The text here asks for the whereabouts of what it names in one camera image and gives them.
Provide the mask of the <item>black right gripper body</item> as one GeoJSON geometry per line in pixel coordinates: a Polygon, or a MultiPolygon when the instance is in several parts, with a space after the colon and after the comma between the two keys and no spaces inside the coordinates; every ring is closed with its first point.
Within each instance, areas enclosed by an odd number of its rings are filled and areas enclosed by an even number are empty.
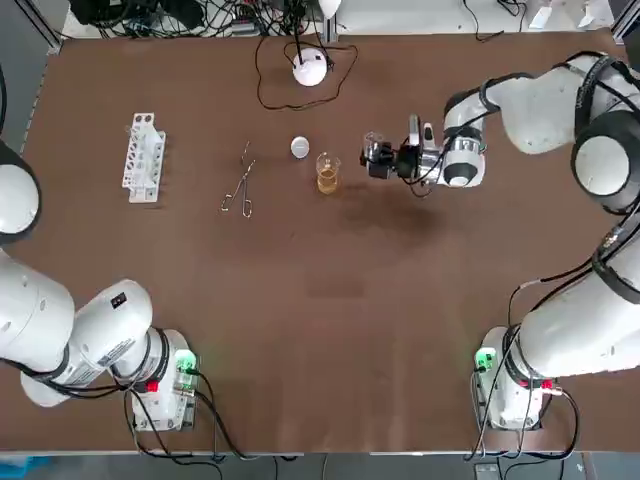
{"type": "Polygon", "coordinates": [[[395,156],[396,175],[407,181],[419,180],[421,178],[421,160],[422,150],[419,145],[401,145],[395,156]]]}

